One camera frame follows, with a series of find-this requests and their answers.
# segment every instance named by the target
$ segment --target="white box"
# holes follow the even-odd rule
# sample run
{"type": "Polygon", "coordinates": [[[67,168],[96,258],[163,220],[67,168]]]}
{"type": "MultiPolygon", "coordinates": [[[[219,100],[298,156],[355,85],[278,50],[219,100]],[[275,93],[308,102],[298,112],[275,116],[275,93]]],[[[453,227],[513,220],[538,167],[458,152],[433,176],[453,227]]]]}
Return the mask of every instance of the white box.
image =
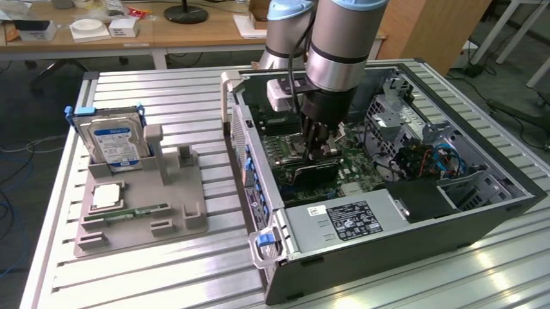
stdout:
{"type": "Polygon", "coordinates": [[[110,25],[112,37],[136,37],[139,32],[138,20],[134,18],[115,19],[110,25]]]}
{"type": "Polygon", "coordinates": [[[24,41],[51,41],[57,32],[53,21],[15,21],[20,39],[24,41]]]}
{"type": "Polygon", "coordinates": [[[75,21],[69,28],[75,43],[111,39],[105,25],[95,19],[75,21]]]}
{"type": "Polygon", "coordinates": [[[474,58],[474,54],[475,54],[477,50],[478,50],[478,46],[473,42],[466,41],[466,43],[462,47],[461,54],[458,55],[457,61],[455,61],[455,63],[453,64],[453,66],[450,68],[451,69],[466,68],[467,60],[469,60],[469,58],[470,58],[470,60],[471,60],[471,58],[474,58]]]}

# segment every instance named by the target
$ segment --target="gray 3d-printed holder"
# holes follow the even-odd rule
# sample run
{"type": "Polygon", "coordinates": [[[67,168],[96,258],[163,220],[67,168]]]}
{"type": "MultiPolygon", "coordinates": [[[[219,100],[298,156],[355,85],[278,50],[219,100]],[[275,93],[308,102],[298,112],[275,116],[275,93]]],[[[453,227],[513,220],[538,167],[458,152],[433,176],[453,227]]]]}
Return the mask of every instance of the gray 3d-printed holder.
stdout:
{"type": "Polygon", "coordinates": [[[144,138],[155,155],[140,159],[143,169],[111,173],[107,164],[88,164],[76,257],[143,246],[208,229],[196,152],[182,146],[176,153],[163,154],[160,125],[146,126],[144,138]],[[93,208],[93,191],[107,184],[119,185],[120,203],[116,207],[93,208]]]}

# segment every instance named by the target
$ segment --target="aluminum extrusion table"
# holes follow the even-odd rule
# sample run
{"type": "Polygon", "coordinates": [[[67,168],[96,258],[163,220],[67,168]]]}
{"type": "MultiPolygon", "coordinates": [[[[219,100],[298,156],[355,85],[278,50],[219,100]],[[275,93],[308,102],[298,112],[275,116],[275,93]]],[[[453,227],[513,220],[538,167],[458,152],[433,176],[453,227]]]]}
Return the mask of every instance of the aluminum extrusion table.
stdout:
{"type": "MultiPolygon", "coordinates": [[[[441,75],[402,61],[542,189],[549,166],[441,75]]],[[[210,230],[150,248],[73,256],[87,151],[71,129],[21,308],[266,308],[220,130],[220,73],[247,67],[101,73],[77,106],[142,103],[164,152],[199,152],[210,230]]],[[[438,110],[415,104],[435,120],[438,110]]],[[[550,304],[550,199],[473,246],[270,308],[503,308],[550,304]]]]}

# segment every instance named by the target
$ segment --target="hard drive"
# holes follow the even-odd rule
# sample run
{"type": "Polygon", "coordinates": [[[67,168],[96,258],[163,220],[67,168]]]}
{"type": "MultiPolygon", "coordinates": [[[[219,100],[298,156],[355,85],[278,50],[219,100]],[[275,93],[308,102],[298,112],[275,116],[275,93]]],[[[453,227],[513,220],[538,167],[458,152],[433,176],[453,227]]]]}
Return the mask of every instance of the hard drive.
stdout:
{"type": "Polygon", "coordinates": [[[107,163],[112,172],[140,169],[151,156],[144,140],[143,106],[127,108],[65,108],[65,118],[79,133],[92,163],[107,163]]]}

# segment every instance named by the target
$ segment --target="warning label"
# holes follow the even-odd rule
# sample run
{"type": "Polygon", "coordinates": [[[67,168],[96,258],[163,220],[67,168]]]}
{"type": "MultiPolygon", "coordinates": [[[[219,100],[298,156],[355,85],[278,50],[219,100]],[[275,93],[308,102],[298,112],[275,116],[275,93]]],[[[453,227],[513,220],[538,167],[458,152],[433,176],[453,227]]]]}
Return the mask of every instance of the warning label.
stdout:
{"type": "Polygon", "coordinates": [[[383,231],[366,201],[328,208],[327,214],[343,241],[383,231]]]}

